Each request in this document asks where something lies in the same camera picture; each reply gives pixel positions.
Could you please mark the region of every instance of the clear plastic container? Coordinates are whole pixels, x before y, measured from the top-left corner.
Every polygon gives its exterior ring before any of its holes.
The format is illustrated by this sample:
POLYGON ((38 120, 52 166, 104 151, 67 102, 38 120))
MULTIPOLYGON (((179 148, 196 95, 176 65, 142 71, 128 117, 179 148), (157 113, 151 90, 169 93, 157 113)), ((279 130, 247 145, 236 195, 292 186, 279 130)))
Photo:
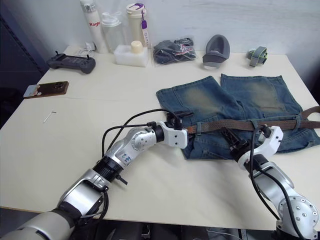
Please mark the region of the clear plastic container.
POLYGON ((119 45, 114 51, 115 62, 119 65, 146 67, 148 64, 148 48, 140 41, 133 41, 131 45, 119 45))
POLYGON ((123 25, 117 17, 120 15, 121 12, 116 12, 114 14, 109 14, 108 12, 102 13, 101 25, 110 53, 113 53, 118 45, 126 44, 123 25))

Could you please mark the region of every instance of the green strap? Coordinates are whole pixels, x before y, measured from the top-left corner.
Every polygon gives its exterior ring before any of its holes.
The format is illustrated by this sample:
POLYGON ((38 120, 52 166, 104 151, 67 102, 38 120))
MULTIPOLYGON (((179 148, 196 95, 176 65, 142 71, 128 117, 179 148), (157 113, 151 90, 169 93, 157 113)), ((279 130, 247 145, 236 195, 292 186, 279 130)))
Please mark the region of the green strap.
POLYGON ((264 64, 267 61, 267 48, 259 46, 256 50, 248 51, 246 57, 250 59, 250 66, 255 67, 257 64, 264 64))

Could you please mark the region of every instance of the plastic bag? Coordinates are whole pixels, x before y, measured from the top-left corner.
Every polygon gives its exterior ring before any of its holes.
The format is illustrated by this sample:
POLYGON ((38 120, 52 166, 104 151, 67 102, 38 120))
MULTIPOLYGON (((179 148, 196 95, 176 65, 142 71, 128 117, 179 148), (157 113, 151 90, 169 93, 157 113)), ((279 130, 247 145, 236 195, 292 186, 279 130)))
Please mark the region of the plastic bag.
POLYGON ((159 42, 153 48, 153 59, 156 64, 167 65, 196 59, 194 41, 191 37, 159 42))

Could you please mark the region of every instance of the brown phone case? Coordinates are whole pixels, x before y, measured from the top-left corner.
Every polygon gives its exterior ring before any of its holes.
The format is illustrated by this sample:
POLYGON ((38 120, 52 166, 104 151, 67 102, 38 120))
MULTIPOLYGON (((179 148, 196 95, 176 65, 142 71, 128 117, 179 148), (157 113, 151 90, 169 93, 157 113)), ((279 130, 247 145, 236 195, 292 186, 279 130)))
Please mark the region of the brown phone case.
POLYGON ((42 98, 42 97, 49 97, 55 95, 63 95, 67 93, 67 89, 69 86, 68 81, 57 81, 45 84, 39 84, 37 88, 37 92, 41 93, 40 95, 34 96, 26 96, 25 99, 32 99, 32 98, 42 98))

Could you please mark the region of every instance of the white bottle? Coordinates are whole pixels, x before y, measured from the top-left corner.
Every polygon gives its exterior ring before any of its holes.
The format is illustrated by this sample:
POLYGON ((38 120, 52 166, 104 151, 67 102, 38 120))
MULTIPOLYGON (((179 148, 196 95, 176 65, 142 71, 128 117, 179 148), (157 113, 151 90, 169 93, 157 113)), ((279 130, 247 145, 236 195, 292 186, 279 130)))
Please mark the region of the white bottle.
POLYGON ((148 48, 143 47, 140 41, 133 41, 131 46, 119 45, 113 54, 119 65, 145 67, 148 64, 148 48))
POLYGON ((104 39, 99 13, 94 0, 80 0, 80 4, 97 52, 100 54, 106 54, 108 52, 107 44, 104 39))
POLYGON ((113 53, 118 45, 126 44, 123 26, 117 18, 117 15, 121 15, 121 12, 116 12, 114 14, 109 14, 108 12, 102 13, 101 24, 110 53, 113 53))
POLYGON ((146 46, 145 38, 143 35, 141 23, 143 16, 147 16, 146 6, 142 3, 131 3, 126 6, 126 14, 129 20, 129 26, 134 41, 140 41, 143 46, 146 46))

